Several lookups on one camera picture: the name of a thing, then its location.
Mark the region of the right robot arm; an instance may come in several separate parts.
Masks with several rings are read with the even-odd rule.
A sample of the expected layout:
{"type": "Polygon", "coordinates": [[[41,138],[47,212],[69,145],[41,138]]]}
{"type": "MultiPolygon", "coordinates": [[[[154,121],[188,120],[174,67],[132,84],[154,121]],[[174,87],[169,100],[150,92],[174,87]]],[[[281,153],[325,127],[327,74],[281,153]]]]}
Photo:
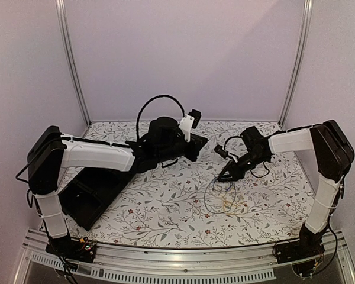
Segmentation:
{"type": "Polygon", "coordinates": [[[298,257],[308,257],[316,250],[328,228],[330,215],[343,197],[344,180],[355,159],[353,146],[336,120],[277,131],[268,136],[263,136],[257,127],[252,126],[239,137],[246,153],[230,159],[217,177],[219,182],[242,180],[256,166],[271,162],[275,154],[312,152],[318,185],[309,216],[294,246],[298,257]]]}

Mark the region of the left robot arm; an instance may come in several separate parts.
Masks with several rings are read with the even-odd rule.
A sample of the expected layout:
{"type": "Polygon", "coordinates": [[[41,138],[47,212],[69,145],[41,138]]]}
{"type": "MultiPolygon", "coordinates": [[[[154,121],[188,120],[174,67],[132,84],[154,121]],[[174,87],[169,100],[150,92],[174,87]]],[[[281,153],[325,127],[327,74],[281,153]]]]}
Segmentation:
{"type": "Polygon", "coordinates": [[[64,257],[76,252],[63,216],[62,203],[57,194],[60,171],[71,167],[82,170],[112,170],[119,174],[117,187],[123,189],[132,175],[169,167],[181,157],[197,161],[207,138],[194,134],[202,113],[196,109],[186,112],[177,98],[160,94],[150,98],[140,109],[158,99],[170,99],[181,110],[180,121],[161,116],[149,123],[146,134],[140,134],[140,118],[135,122],[134,141],[124,143],[92,140],[63,134],[56,125],[46,128],[27,154],[25,166],[15,175],[28,185],[39,207],[40,218],[53,240],[53,247],[64,257]]]}

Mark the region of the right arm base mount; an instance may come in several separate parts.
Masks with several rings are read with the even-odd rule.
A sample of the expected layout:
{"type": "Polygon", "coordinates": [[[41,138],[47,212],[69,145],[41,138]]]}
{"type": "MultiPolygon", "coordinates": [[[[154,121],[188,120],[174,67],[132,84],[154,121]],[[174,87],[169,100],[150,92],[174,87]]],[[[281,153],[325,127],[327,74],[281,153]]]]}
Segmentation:
{"type": "Polygon", "coordinates": [[[279,240],[274,243],[272,248],[272,254],[279,264],[319,256],[324,252],[325,248],[321,241],[312,247],[308,247],[302,245],[298,239],[279,240]]]}

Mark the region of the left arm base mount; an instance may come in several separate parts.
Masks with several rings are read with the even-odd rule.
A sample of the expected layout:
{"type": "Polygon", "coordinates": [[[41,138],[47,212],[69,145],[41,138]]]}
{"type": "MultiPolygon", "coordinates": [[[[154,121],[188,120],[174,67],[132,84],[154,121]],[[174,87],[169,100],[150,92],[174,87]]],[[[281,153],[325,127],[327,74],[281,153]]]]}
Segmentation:
{"type": "Polygon", "coordinates": [[[61,238],[49,238],[46,252],[55,256],[93,263],[97,250],[97,241],[87,237],[75,239],[67,235],[61,238]]]}

